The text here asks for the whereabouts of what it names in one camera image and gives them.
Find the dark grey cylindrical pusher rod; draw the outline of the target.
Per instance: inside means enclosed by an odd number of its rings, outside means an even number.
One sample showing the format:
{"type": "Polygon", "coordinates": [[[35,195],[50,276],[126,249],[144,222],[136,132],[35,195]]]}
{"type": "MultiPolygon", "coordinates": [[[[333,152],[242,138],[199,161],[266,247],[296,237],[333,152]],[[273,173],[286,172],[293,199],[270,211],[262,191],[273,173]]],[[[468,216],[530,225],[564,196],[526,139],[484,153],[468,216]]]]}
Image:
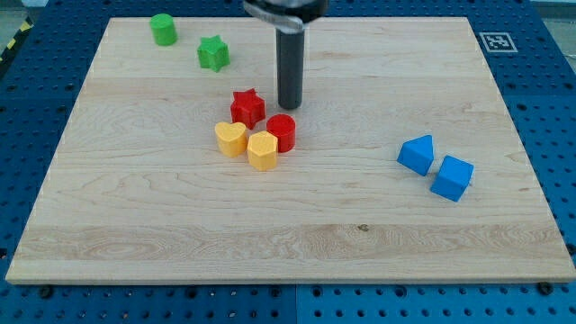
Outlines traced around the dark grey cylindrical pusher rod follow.
{"type": "Polygon", "coordinates": [[[297,109],[302,104],[304,40],[304,31],[276,31],[278,104],[285,110],[297,109]]]}

